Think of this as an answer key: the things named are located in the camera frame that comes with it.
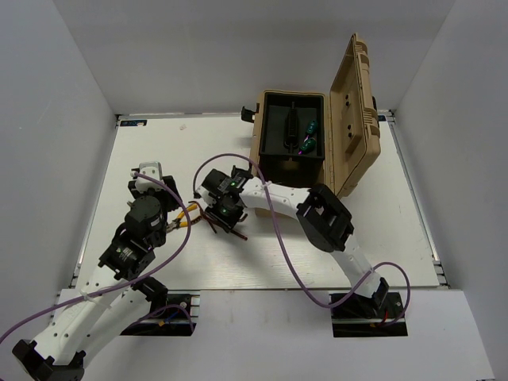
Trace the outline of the yellow black needle-nose pliers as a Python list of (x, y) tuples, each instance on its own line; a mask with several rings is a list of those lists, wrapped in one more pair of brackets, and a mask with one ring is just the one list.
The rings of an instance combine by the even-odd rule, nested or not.
[(185, 210), (182, 210), (175, 219), (167, 225), (167, 232), (186, 228), (189, 225), (195, 225), (202, 220), (200, 211), (201, 206), (196, 202), (190, 202)]

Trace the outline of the green orange stubby screwdriver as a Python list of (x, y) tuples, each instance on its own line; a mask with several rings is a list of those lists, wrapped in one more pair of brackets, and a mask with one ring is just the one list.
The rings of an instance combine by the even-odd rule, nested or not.
[(298, 151), (299, 155), (305, 155), (311, 153), (317, 146), (317, 141), (313, 137), (305, 139)]

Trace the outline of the tan plastic toolbox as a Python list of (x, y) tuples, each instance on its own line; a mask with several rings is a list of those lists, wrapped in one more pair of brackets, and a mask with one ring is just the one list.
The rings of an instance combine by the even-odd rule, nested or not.
[[(259, 156), (260, 105), (268, 91), (324, 97), (325, 158), (322, 162)], [(265, 90), (258, 97), (254, 110), (242, 109), (241, 120), (253, 124), (250, 157), (266, 180), (288, 187), (324, 183), (338, 198), (349, 196), (381, 153), (367, 44), (358, 35), (351, 36), (329, 92)]]

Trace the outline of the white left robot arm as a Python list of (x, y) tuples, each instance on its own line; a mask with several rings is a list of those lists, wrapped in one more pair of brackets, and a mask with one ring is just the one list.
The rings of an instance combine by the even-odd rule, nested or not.
[(183, 203), (172, 176), (138, 168), (128, 184), (133, 203), (80, 295), (58, 305), (59, 316), (13, 355), (34, 380), (81, 380), (106, 344), (145, 314), (167, 309), (167, 288), (145, 275), (167, 240), (169, 212)]

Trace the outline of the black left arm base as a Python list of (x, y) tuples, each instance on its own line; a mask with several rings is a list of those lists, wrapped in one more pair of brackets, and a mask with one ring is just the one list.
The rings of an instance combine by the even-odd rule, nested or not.
[(144, 295), (149, 312), (144, 318), (168, 322), (172, 318), (196, 318), (200, 304), (197, 291), (170, 291), (160, 281), (148, 277), (133, 285), (135, 291)]

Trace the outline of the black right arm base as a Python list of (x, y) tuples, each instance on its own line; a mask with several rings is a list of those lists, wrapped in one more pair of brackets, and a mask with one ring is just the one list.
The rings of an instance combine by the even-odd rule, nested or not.
[(402, 312), (403, 304), (399, 293), (389, 292), (381, 307), (374, 307), (366, 298), (353, 294), (351, 298), (332, 309), (335, 319), (394, 319)]

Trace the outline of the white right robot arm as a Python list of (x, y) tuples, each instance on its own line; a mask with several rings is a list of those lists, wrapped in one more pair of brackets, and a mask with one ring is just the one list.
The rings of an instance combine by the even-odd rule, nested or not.
[(227, 233), (240, 223), (246, 209), (295, 219), (308, 241), (330, 254), (348, 278), (354, 292), (346, 305), (364, 318), (386, 309), (388, 283), (360, 250), (351, 213), (325, 184), (286, 187), (235, 167), (230, 175), (211, 170), (194, 194), (205, 202), (208, 216)]

